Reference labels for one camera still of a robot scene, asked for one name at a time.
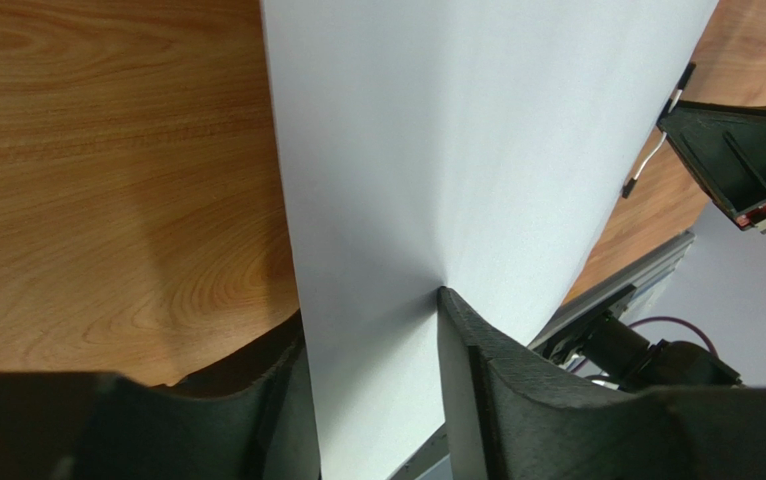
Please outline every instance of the wood grain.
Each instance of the wood grain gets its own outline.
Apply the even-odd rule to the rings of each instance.
[[[766,105],[766,0],[720,0],[693,61],[697,69],[683,99]],[[658,137],[657,132],[650,135],[638,161]],[[665,145],[646,166],[631,198],[618,200],[566,300],[692,226],[707,202],[708,197]]]
[[[255,1],[0,1],[0,370],[174,382],[297,295]]]

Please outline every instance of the gray wall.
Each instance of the gray wall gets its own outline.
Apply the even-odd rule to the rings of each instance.
[[[741,232],[713,205],[694,226],[697,240],[663,291],[637,317],[669,315],[699,326],[751,386],[766,386],[766,235]],[[649,340],[696,341],[680,326],[641,327]]]

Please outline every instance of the thin white wire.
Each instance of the thin white wire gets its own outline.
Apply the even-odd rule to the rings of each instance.
[[[673,111],[673,108],[676,107],[676,104],[679,103],[679,97],[682,96],[682,89],[676,90],[676,96],[673,97],[673,100],[670,102],[670,106],[667,107],[667,113],[670,113]],[[655,156],[655,153],[658,152],[658,149],[661,148],[661,145],[664,145],[664,140],[667,140],[667,132],[664,132],[661,134],[661,139],[658,140],[658,144],[655,145],[655,148],[652,149],[651,152],[649,152],[649,155],[646,156],[646,158],[643,159],[643,162],[640,163],[640,167],[637,169],[637,173],[634,174],[632,179],[637,180],[638,177],[640,177],[640,173],[643,171],[644,167],[646,167],[646,164],[649,163],[649,159]]]

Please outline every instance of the wooden table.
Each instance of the wooden table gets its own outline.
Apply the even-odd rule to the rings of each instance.
[[[695,59],[684,98],[766,104],[766,1]],[[705,201],[662,150],[570,295]],[[0,370],[172,383],[297,307],[258,3],[0,1]]]

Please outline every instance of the white board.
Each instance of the white board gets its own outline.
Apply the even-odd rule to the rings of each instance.
[[[528,343],[714,0],[264,0],[324,480],[443,423],[434,292]]]

